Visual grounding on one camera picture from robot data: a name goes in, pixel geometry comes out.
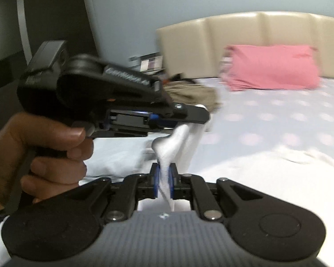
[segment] white vertical strip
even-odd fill
[[[25,8],[23,0],[17,0],[17,18],[18,18],[18,26],[20,29],[23,53],[25,54],[26,63],[28,64],[32,59],[32,52],[29,43],[29,35],[27,34]]]

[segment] pillow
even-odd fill
[[[231,91],[244,89],[314,89],[319,70],[308,45],[231,45],[232,66],[222,79]]]

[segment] triangular cutout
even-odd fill
[[[262,196],[242,188],[239,185],[232,185],[231,188],[238,194],[238,196],[243,200],[243,201],[251,201],[251,200],[257,200],[257,199],[262,199]]]

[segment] human hand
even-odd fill
[[[78,186],[86,174],[84,160],[93,154],[93,140],[84,128],[28,113],[14,115],[0,131],[0,209],[7,203],[16,170],[30,146],[67,151],[66,158],[35,157],[34,175],[21,179],[22,189],[38,202]]]

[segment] white blanket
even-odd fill
[[[318,258],[334,267],[334,159],[317,150],[296,151],[279,146],[196,174],[206,182],[227,177],[317,214],[327,230]],[[185,203],[179,204],[175,209],[188,208]]]

